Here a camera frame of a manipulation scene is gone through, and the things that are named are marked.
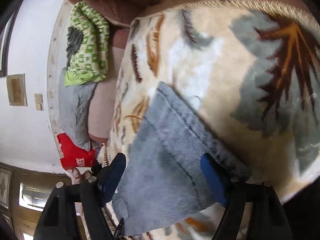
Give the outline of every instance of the red bag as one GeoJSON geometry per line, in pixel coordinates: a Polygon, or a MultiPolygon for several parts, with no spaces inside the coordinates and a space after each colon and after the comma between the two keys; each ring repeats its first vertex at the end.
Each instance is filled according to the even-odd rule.
{"type": "Polygon", "coordinates": [[[87,152],[75,146],[65,133],[58,134],[57,137],[64,156],[60,161],[65,170],[70,170],[74,167],[92,167],[95,165],[95,150],[87,152]]]}

